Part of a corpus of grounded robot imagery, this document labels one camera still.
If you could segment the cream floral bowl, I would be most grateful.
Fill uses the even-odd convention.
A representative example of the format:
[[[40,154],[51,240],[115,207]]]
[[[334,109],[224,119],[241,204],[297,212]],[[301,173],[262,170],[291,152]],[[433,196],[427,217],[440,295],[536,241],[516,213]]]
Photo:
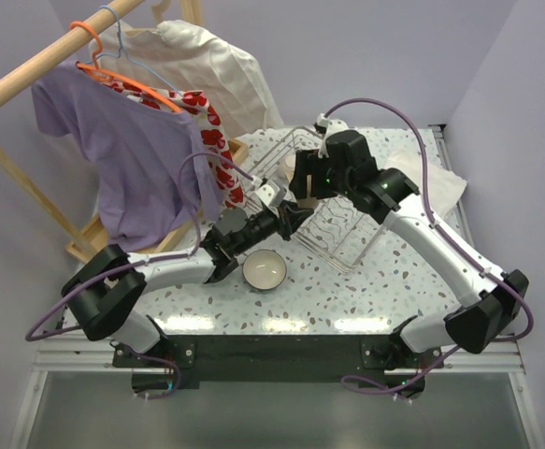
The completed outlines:
[[[316,210],[320,204],[320,200],[313,196],[312,194],[312,178],[310,175],[306,176],[306,196],[303,198],[297,198],[296,203],[301,209],[312,209]]]

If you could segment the teal white dotted bowl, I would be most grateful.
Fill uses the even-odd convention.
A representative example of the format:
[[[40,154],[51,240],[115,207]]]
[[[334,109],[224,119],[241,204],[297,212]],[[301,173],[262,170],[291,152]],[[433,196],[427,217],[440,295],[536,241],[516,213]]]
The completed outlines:
[[[250,253],[242,264],[242,276],[247,285],[257,292],[271,292],[285,281],[287,266],[275,251],[260,249]]]

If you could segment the small white bowl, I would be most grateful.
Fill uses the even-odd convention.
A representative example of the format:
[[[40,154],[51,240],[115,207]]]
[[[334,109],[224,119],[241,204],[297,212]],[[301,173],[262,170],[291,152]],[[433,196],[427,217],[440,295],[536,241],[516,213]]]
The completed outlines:
[[[294,154],[285,156],[279,165],[278,172],[286,180],[291,181],[294,177],[296,157]]]

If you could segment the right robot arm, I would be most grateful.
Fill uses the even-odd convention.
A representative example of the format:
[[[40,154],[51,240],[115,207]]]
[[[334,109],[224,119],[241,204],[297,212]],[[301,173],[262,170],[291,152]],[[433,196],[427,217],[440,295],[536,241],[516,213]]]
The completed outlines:
[[[423,352],[446,344],[479,354],[517,317],[528,278],[489,262],[445,225],[404,172],[378,167],[359,132],[339,131],[319,150],[296,151],[290,190],[298,199],[345,197],[404,240],[452,290],[457,307],[394,330],[389,355],[397,366],[411,367]]]

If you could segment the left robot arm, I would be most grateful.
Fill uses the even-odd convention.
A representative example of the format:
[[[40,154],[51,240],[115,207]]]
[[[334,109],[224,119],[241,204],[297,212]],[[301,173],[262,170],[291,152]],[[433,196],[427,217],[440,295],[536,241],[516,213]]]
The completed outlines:
[[[240,254],[274,234],[289,240],[313,212],[287,200],[275,211],[253,215],[224,210],[193,255],[149,256],[111,244],[65,284],[61,295],[88,340],[112,338],[131,348],[144,366],[156,367],[165,360],[165,334],[152,318],[135,311],[142,296],[177,284],[219,282],[238,267]]]

